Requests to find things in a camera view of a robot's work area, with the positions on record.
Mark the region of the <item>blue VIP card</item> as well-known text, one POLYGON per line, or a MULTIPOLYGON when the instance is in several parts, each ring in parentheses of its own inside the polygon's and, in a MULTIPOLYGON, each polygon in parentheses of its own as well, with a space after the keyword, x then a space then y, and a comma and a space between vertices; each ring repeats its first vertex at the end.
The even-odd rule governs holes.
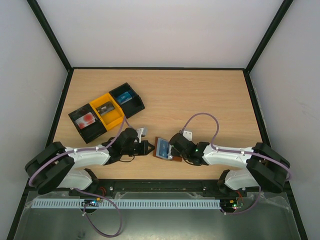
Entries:
POLYGON ((157 138, 155 156, 163 160, 173 160, 172 146, 169 141, 163 138, 157 138))

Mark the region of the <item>brown leather card holder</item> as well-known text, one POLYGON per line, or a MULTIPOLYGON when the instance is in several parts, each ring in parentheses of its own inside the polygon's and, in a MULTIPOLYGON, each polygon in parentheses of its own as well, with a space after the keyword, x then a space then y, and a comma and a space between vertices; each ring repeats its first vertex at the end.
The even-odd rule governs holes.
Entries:
POLYGON ((155 149, 153 150, 153 157, 171 162, 181 162, 182 157, 174 151, 172 145, 168 140, 160 137, 155 138, 155 149))

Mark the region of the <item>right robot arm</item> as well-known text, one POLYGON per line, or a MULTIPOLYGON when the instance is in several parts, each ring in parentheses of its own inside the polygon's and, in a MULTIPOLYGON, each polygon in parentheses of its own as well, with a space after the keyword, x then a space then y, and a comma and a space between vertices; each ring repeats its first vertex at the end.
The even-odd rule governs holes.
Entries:
POLYGON ((262 190, 281 193, 290 177, 290 163, 265 143, 253 147, 234 148, 193 143, 183 134, 176 133, 169 141, 177 155, 196 166, 225 165, 238 170, 225 170, 218 191, 229 196, 242 188, 261 187, 262 190))

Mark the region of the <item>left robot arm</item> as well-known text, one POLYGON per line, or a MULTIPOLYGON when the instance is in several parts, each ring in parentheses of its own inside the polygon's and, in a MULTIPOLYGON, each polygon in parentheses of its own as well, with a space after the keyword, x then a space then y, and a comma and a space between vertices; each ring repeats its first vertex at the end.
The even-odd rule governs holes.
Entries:
POLYGON ((78 189, 95 193, 98 177, 89 166, 106 166, 121 161, 123 156, 135 158, 151 153, 155 146, 143 140, 144 128, 126 128, 95 147, 65 147, 53 142, 24 167, 29 185, 38 194, 48 194, 56 189, 78 189))

